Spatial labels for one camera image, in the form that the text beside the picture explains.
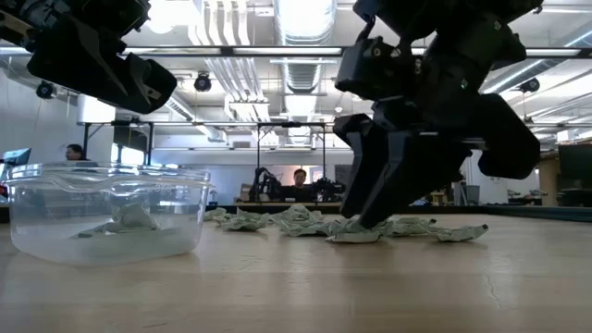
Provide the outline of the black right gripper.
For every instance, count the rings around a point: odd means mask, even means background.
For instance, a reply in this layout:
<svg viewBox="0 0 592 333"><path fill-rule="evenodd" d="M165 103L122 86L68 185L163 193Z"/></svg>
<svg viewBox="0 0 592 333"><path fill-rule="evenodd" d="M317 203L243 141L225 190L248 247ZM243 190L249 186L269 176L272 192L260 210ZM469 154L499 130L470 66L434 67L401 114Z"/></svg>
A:
<svg viewBox="0 0 592 333"><path fill-rule="evenodd" d="M455 180L473 149L488 176L523 179L534 169L538 139L499 95L480 93L467 69L382 41L344 51L335 86L372 101L374 114L335 121L353 150L343 216L374 228Z"/></svg>

